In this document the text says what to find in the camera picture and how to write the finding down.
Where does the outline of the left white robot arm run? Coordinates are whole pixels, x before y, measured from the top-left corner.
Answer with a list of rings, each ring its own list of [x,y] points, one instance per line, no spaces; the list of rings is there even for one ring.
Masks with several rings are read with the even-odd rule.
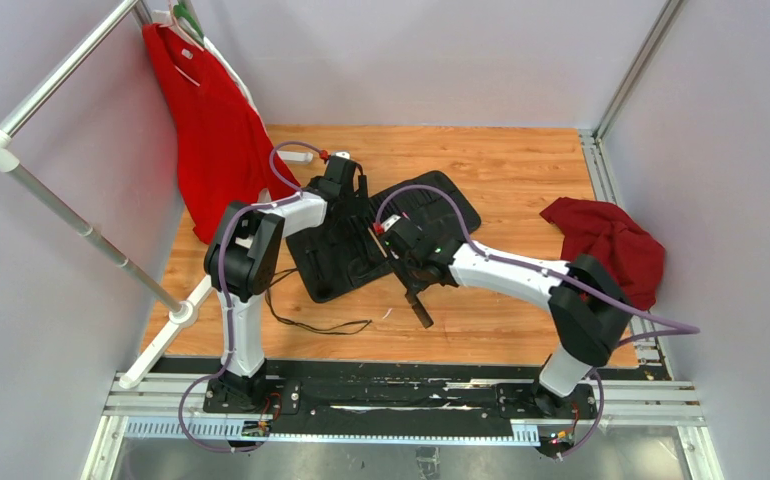
[[[323,225],[340,200],[357,195],[367,197],[363,168],[339,151],[327,158],[324,174],[308,187],[266,203],[227,207],[204,270],[217,291],[224,322],[224,353],[215,378],[240,411],[257,412],[267,400],[261,314],[283,239]]]

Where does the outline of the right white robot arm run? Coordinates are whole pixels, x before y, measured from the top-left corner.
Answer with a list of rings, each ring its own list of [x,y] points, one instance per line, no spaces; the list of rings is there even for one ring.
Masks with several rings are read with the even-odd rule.
[[[632,318],[628,298],[591,256],[573,262],[533,259],[470,238],[434,238],[397,215],[375,231],[413,280],[501,293],[550,314],[559,344],[532,390],[533,404],[545,416],[570,407],[577,384],[608,363]]]

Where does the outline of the black comb brush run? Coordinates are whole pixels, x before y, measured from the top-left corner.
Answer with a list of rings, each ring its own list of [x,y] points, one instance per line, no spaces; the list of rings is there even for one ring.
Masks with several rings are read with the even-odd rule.
[[[405,298],[409,303],[412,311],[418,318],[420,324],[424,329],[428,329],[434,325],[434,320],[418,298],[417,294],[411,291],[407,291]]]

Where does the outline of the black makeup brush roll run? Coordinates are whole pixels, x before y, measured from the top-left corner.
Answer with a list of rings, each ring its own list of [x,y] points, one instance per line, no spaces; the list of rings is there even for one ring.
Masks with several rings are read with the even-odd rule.
[[[380,204],[392,192],[408,185],[427,185],[447,193],[460,209],[470,233],[479,229],[481,217],[456,184],[443,172],[433,170],[395,184],[373,195],[364,217],[326,218],[324,224],[286,237],[286,244],[309,297],[316,302],[315,276],[308,255],[320,250],[320,262],[329,278],[330,293],[325,302],[392,273],[385,255],[370,231]],[[388,203],[383,217],[404,215],[430,233],[462,235],[455,213],[447,202],[430,191],[416,189],[398,195]]]

